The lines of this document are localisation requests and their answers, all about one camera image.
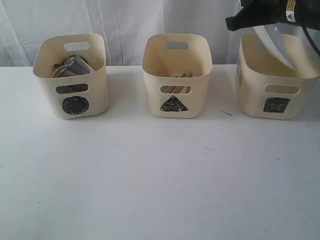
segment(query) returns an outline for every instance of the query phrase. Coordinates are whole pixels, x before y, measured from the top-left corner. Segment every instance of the black cable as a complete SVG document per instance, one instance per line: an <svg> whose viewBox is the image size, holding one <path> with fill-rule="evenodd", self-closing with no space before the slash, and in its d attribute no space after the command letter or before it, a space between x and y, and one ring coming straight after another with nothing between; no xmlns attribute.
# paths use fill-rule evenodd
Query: black cable
<svg viewBox="0 0 320 240"><path fill-rule="evenodd" d="M302 15L302 12L301 12L301 0L296 0L296 3L297 3L297 9L298 9L298 13L299 13L299 16L300 16L300 20L301 20L301 27L302 27L302 30L304 32L304 35L306 36L306 39L309 41L311 47L314 49L314 51L316 52L316 54L319 55L320 57L320 50L319 48L316 46L315 42L312 40L307 28L306 28L306 25L305 25L305 22L303 20L303 15Z"/></svg>

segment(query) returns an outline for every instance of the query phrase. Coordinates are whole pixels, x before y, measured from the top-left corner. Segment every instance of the bin handle cutout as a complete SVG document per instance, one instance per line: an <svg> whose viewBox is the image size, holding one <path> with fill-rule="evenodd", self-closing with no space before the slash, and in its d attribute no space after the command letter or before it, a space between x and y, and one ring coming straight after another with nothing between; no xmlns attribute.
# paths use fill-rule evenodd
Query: bin handle cutout
<svg viewBox="0 0 320 240"><path fill-rule="evenodd" d="M87 41L69 42L64 44L64 49L67 52L88 50L90 44Z"/></svg>
<svg viewBox="0 0 320 240"><path fill-rule="evenodd" d="M164 94L190 94L192 88L190 86L163 85L160 87L160 92Z"/></svg>
<svg viewBox="0 0 320 240"><path fill-rule="evenodd" d="M269 84L264 87L264 91L268 94L296 95L300 92L300 87Z"/></svg>
<svg viewBox="0 0 320 240"><path fill-rule="evenodd" d="M55 91L58 94L71 94L71 93L81 93L89 90L87 84L74 84L74 85L66 85L66 86L57 86Z"/></svg>
<svg viewBox="0 0 320 240"><path fill-rule="evenodd" d="M166 41L165 48L168 50L187 50L189 43L186 41Z"/></svg>

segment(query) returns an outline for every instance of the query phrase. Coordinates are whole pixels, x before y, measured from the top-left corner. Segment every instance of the cream plastic bin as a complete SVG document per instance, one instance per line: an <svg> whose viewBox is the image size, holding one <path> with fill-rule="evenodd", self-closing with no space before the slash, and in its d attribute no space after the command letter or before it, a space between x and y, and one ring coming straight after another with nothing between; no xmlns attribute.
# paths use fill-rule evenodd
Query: cream plastic bin
<svg viewBox="0 0 320 240"><path fill-rule="evenodd" d="M142 68L147 105L152 114L162 118L193 118L201 113L213 68L204 37L194 34L152 36L146 44ZM193 77L180 77L188 73ZM161 91L164 86L185 86L190 91L164 93Z"/></svg>
<svg viewBox="0 0 320 240"><path fill-rule="evenodd" d="M282 120L294 118L320 76L320 65L300 38L284 34L283 40L296 70L259 47L257 34L248 33L241 38L236 86L240 106L247 115Z"/></svg>
<svg viewBox="0 0 320 240"><path fill-rule="evenodd" d="M88 49L67 51L65 44L88 43ZM79 55L87 60L95 72L86 75L51 78L54 64L66 57ZM46 40L35 58L33 73L54 114L62 119L97 115L109 106L104 39L98 34L57 36ZM88 90L60 94L57 88L86 84Z"/></svg>

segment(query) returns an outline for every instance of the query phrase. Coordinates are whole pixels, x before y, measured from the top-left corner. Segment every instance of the white backdrop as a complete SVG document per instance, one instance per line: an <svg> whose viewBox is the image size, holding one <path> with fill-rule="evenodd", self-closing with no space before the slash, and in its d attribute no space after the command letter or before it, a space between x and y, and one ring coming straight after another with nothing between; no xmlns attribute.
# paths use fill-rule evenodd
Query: white backdrop
<svg viewBox="0 0 320 240"><path fill-rule="evenodd" d="M0 0L0 66L32 66L43 41L78 33L105 38L107 65L141 65L147 39L161 33L202 35L214 64L235 63L240 36L252 31L227 30L225 18L239 7L238 0ZM298 27L279 28L303 37ZM320 33L310 33L320 44Z"/></svg>

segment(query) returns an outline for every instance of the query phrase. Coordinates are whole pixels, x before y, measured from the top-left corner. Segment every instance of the white table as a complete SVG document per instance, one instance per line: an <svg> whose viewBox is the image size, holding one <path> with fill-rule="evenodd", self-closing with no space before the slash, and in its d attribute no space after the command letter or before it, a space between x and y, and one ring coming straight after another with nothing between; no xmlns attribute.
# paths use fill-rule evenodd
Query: white table
<svg viewBox="0 0 320 240"><path fill-rule="evenodd" d="M140 66L108 67L109 110L72 120L31 67L0 68L0 239L319 240L320 84L296 119L253 118L235 68L214 66L201 115L169 119Z"/></svg>

